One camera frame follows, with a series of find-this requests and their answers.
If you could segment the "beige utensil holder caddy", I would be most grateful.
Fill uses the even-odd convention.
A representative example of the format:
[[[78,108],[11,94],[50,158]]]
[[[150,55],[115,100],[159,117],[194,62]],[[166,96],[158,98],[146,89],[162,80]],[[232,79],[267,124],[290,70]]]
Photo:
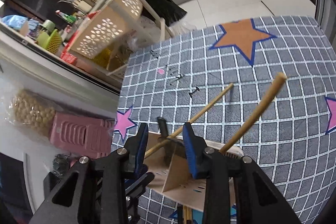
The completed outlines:
[[[186,156],[182,154],[183,138],[171,143],[173,149],[170,156],[160,148],[144,160],[148,171],[154,174],[154,180],[148,187],[177,203],[192,209],[203,211],[206,195],[206,180],[195,180],[189,173]]]

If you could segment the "wooden chopstick patterned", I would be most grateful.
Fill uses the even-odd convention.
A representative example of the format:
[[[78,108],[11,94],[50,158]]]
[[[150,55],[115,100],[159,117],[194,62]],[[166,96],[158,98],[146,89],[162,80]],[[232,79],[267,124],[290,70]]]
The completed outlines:
[[[186,223],[192,224],[193,223],[193,211],[191,208],[186,208]]]

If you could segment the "wooden chopstick blue tip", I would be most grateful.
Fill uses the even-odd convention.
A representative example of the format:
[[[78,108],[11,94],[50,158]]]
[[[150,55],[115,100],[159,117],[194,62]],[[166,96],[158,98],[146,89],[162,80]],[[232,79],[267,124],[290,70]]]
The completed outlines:
[[[187,224],[188,221],[188,207],[183,205],[183,223]]]

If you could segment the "pink plastic stool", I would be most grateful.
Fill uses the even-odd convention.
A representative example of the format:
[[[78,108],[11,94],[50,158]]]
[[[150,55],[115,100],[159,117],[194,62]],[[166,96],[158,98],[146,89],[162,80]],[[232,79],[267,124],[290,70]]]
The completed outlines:
[[[55,147],[91,159],[110,154],[113,122],[57,112],[50,131]]]

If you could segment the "grey checkered tablecloth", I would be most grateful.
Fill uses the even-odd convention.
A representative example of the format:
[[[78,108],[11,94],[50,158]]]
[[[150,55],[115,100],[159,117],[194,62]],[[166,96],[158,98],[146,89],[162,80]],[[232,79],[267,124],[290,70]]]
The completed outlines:
[[[280,72],[287,81],[238,141],[273,181],[302,223],[313,223],[335,188],[335,52],[309,16],[253,18],[250,56],[215,47],[228,35],[213,26],[140,50],[129,58],[117,112],[130,119],[113,146],[165,118],[173,132],[229,84],[231,90],[193,124],[196,135],[225,143],[253,112]]]

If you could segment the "bag of soybeans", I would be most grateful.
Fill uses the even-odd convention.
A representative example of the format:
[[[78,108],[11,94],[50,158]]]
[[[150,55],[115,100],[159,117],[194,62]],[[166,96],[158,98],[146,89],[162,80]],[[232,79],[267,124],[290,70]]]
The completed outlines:
[[[11,101],[10,111],[15,123],[49,137],[56,109],[42,99],[27,90],[20,90]]]

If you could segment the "red plastic basket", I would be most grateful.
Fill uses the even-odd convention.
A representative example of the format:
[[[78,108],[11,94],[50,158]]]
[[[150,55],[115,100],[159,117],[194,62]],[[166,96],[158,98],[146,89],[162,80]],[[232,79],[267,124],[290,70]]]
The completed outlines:
[[[63,51],[60,55],[60,58],[70,65],[76,65],[77,57],[67,51]]]

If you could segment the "green plastic basket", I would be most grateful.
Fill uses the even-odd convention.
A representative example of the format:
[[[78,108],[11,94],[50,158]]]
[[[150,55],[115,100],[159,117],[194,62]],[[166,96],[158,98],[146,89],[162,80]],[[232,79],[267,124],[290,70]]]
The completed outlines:
[[[53,54],[58,52],[61,43],[62,38],[57,29],[54,29],[50,35],[42,31],[37,37],[37,44]]]

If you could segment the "beige perforated storage rack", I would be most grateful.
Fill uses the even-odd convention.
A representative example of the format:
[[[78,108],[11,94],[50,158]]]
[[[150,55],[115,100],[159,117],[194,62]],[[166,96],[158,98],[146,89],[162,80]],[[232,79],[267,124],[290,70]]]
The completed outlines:
[[[154,17],[155,25],[160,30],[159,39],[155,39],[140,25],[144,9]],[[146,0],[109,0],[92,19],[79,27],[73,40],[68,43],[66,52],[89,63],[106,76],[117,77],[125,63],[112,61],[118,55],[123,39],[131,34],[136,35],[142,47],[173,36],[165,20]]]

